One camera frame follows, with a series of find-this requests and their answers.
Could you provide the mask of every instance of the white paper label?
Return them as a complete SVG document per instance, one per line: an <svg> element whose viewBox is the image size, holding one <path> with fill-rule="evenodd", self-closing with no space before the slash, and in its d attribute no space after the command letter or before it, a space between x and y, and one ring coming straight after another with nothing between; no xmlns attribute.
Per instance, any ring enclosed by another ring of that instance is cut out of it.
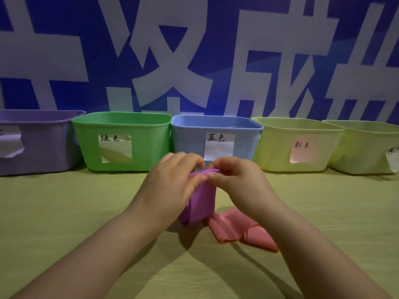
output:
<svg viewBox="0 0 399 299"><path fill-rule="evenodd" d="M24 149L20 127L0 125L0 157L15 157L21 154Z"/></svg>
<svg viewBox="0 0 399 299"><path fill-rule="evenodd" d="M214 161L219 157L233 156L235 134L207 133L203 159Z"/></svg>
<svg viewBox="0 0 399 299"><path fill-rule="evenodd" d="M389 167L393 172L399 172L399 145L397 147L391 147L385 153Z"/></svg>
<svg viewBox="0 0 399 299"><path fill-rule="evenodd" d="M292 143L290 162L311 163L318 159L319 138L317 136L297 136Z"/></svg>
<svg viewBox="0 0 399 299"><path fill-rule="evenodd" d="M102 163L130 163L132 139L127 134L99 134Z"/></svg>

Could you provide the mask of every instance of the forearm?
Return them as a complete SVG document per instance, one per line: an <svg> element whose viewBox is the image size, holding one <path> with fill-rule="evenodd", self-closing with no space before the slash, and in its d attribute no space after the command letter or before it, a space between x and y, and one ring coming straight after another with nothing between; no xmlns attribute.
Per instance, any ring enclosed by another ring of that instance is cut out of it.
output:
<svg viewBox="0 0 399 299"><path fill-rule="evenodd" d="M391 298L344 252L278 197L262 209L269 232L305 298Z"/></svg>
<svg viewBox="0 0 399 299"><path fill-rule="evenodd" d="M125 213L114 217L12 298L104 298L129 261L156 236L140 225Z"/></svg>

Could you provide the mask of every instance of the person's left hand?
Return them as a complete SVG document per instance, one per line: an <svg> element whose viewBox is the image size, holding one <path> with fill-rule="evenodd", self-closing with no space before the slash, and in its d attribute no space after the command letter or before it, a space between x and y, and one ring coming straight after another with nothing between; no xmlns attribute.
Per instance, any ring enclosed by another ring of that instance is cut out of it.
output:
<svg viewBox="0 0 399 299"><path fill-rule="evenodd" d="M168 153L147 174L126 212L145 222L146 228L158 236L184 210L195 188L207 180L203 174L189 177L196 166L205 168L197 154Z"/></svg>

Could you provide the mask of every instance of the person's left arm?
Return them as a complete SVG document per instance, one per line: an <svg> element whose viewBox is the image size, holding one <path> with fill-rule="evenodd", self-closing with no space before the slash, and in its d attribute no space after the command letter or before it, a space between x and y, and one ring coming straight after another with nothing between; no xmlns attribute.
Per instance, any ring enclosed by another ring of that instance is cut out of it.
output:
<svg viewBox="0 0 399 299"><path fill-rule="evenodd" d="M177 219L207 177L189 178L203 159L167 154L147 175L126 211L104 224L12 299L104 298L132 258Z"/></svg>

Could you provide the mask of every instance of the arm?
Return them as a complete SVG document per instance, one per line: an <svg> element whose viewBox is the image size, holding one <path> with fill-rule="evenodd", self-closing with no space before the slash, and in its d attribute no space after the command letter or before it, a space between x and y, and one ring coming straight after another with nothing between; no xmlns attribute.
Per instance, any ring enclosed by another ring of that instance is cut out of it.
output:
<svg viewBox="0 0 399 299"><path fill-rule="evenodd" d="M244 214L262 225L280 249L305 298L391 298L322 232L290 209L253 162L222 157L207 173Z"/></svg>
<svg viewBox="0 0 399 299"><path fill-rule="evenodd" d="M148 174L126 211L114 217L12 299L104 298L132 258L183 211L207 178L189 178L200 156L167 154Z"/></svg>

